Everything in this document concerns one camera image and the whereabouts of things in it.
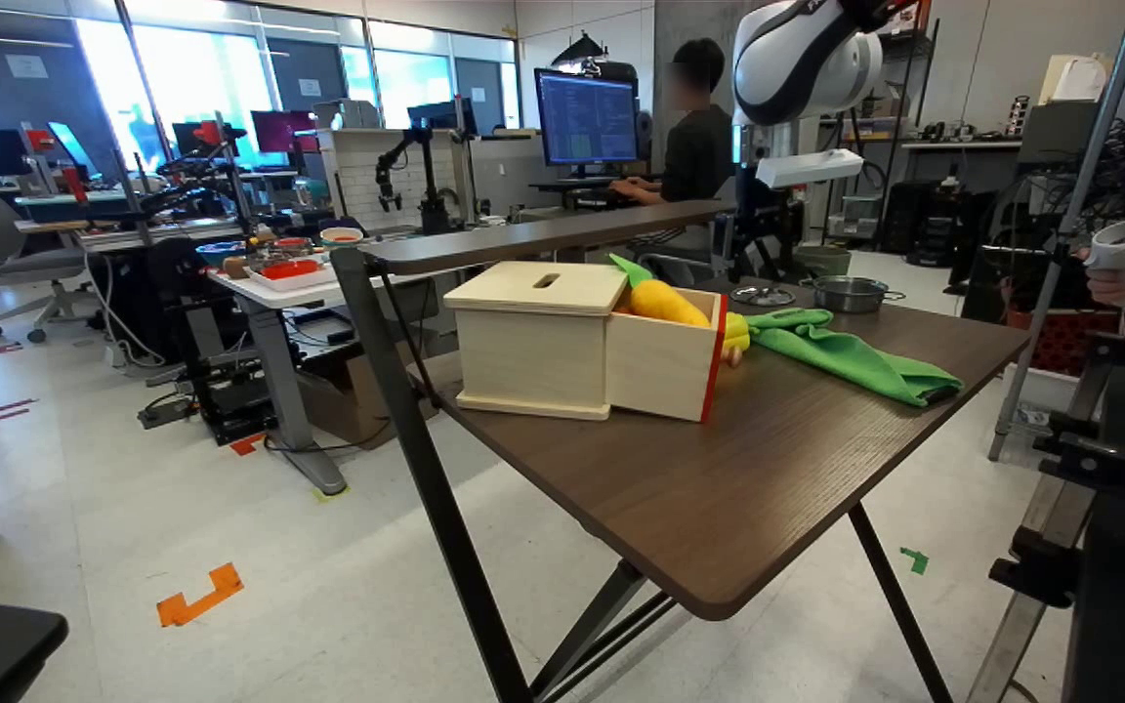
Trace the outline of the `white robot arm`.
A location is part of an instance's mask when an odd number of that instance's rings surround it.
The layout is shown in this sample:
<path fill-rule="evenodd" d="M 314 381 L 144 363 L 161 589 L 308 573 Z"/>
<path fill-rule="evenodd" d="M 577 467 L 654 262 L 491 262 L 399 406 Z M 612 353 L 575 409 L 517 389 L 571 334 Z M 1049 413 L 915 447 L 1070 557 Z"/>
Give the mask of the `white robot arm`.
<path fill-rule="evenodd" d="M 749 126 L 861 105 L 885 75 L 878 31 L 909 0 L 769 0 L 736 31 L 736 105 Z"/>

